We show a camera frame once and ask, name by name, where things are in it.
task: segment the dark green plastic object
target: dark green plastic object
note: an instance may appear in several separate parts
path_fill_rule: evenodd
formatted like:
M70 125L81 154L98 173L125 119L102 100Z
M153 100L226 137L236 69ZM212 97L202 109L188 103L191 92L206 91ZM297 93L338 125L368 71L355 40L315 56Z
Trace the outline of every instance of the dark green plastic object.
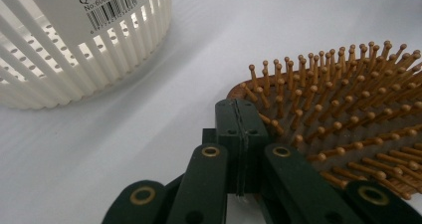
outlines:
M250 102L223 100L215 105L216 141L230 154L228 192L243 196L260 189L260 154L269 143L267 130Z
M422 223L416 210L387 188L372 182L350 182L345 188L344 198L365 223Z
M271 144L264 155L265 176L292 223L363 223L294 148Z
M167 224L224 223L228 152L218 144L195 148L168 215Z
M158 224L165 221L165 187L154 181L127 186L105 215L103 224Z

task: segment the white surface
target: white surface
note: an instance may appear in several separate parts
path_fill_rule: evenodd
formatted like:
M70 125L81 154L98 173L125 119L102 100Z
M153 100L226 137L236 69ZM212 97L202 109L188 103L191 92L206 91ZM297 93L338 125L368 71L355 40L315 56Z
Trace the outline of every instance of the white surface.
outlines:
M0 223L100 223L128 184L184 172L249 64L386 39L413 51L421 27L422 0L173 0L164 43L116 86L53 110L0 108ZM264 221L230 198L227 223Z

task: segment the hairbrush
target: hairbrush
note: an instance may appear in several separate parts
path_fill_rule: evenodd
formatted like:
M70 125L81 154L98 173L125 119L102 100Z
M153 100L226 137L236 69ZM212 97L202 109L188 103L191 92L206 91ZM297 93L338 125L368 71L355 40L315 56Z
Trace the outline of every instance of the hairbrush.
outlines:
M252 102L276 142L296 148L329 183L373 180L404 199L422 193L420 51L389 55L370 42L263 62L262 76L233 88Z
M401 199L422 192L420 52L359 48L275 60L271 76L264 61L260 78L250 65L186 172L127 186L103 223L225 223L230 193L254 194L267 223L422 223Z

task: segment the white slatted container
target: white slatted container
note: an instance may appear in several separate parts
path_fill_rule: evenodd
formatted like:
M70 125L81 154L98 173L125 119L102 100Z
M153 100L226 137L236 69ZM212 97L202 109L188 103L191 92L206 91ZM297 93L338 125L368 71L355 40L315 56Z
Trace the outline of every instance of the white slatted container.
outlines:
M132 72L165 36L171 0L148 0L130 12L111 28L71 45L33 0L1 0L0 104L18 109L66 105Z

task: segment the metal grommet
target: metal grommet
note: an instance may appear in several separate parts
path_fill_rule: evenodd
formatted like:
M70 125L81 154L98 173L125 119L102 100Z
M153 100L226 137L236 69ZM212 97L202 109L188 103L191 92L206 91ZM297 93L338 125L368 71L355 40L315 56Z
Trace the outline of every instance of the metal grommet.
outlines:
M273 154L280 156L280 157L288 157L291 155L291 152L286 149L285 147L277 146L273 148Z
M147 196L145 196L144 198L138 198L137 195L141 192L145 192ZM141 186L130 194L130 202L133 205L138 205L138 206L148 204L154 198L155 198L155 189L153 189L150 186Z
M357 189L357 193L359 193L359 196L364 200L377 206L385 206L390 203L390 199L388 198L388 196L384 192L376 189L375 187L360 186Z
M208 156L208 157L215 157L220 154L220 149L214 146L207 146L202 148L202 155Z

